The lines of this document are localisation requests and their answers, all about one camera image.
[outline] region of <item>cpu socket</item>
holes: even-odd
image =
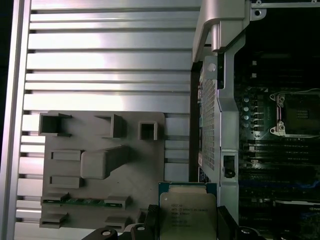
[[[319,89],[275,93],[270,98],[276,102],[276,125],[270,133],[286,138],[320,136]]]

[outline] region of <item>aluminum panel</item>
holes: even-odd
[[[166,159],[189,159],[189,150],[166,150],[165,156]]]
[[[202,0],[33,0],[31,10],[68,9],[139,9],[146,8],[195,8],[200,9]]]
[[[46,137],[45,136],[21,136],[21,143],[23,144],[45,144]]]
[[[29,53],[29,70],[190,70],[190,52]]]
[[[18,219],[39,220],[41,218],[41,210],[17,209],[15,216]]]
[[[131,21],[198,21],[198,11],[127,11],[127,12],[92,12],[92,13],[49,13],[31,14],[32,23],[56,23],[56,22],[131,22]]]
[[[42,196],[42,180],[19,178],[18,196],[41,197]]]
[[[49,72],[49,73],[27,73],[25,77],[29,82],[124,82],[124,83],[189,83],[190,73],[188,71],[177,72],[106,72],[106,73],[68,73],[68,72]]]
[[[150,111],[189,113],[185,95],[25,94],[24,110],[48,111]]]
[[[39,219],[45,138],[37,136],[39,117],[34,121],[37,117],[27,114],[49,110],[163,112],[167,116],[166,156],[171,157],[165,165],[165,179],[185,181],[191,49],[201,0],[32,0],[31,5],[35,11],[27,14],[30,24],[24,25],[37,31],[29,35],[29,42],[23,38],[34,51],[29,52],[28,71],[23,75],[27,90],[23,107],[17,105],[18,111],[25,110],[22,133],[28,135],[14,137],[22,145],[16,144],[10,153],[16,156],[12,176],[21,177],[17,189],[13,186],[10,192],[14,195],[17,190],[23,199],[15,202],[10,196],[11,206],[17,205],[17,211],[10,208],[14,210],[11,218],[16,213],[23,221],[16,223],[14,239],[78,240],[92,230],[46,229],[30,223]]]
[[[197,21],[177,20],[177,21],[123,21],[123,22],[35,22],[30,23],[31,30],[168,30],[168,29],[194,29]]]
[[[188,150],[189,141],[167,140],[165,141],[165,149]]]
[[[21,153],[33,153],[33,154],[43,154],[45,152],[44,145],[27,145],[22,144],[20,147]]]
[[[42,175],[43,173],[44,173],[44,159],[43,158],[41,158],[41,157],[20,157],[19,174]]]
[[[190,49],[193,35],[192,31],[34,33],[29,35],[28,48],[32,50]]]
[[[20,209],[41,209],[40,201],[18,200],[16,207]]]
[[[155,83],[60,83],[27,82],[26,90],[52,91],[144,91],[144,92],[185,92],[190,91],[189,84]]]
[[[164,179],[170,179],[171,182],[188,182],[189,165],[186,163],[166,163]]]

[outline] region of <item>motherboard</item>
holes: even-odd
[[[319,58],[254,53],[237,69],[239,224],[320,237]]]

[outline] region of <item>mesh grille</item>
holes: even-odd
[[[215,98],[216,81],[203,79],[202,82],[202,161],[214,170],[215,154]]]

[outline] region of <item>green circuit board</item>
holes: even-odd
[[[105,203],[100,199],[82,199],[82,198],[67,198],[63,200],[44,200],[44,204],[58,204],[58,205],[80,205],[93,207],[108,207],[108,208],[122,208],[121,203]]]

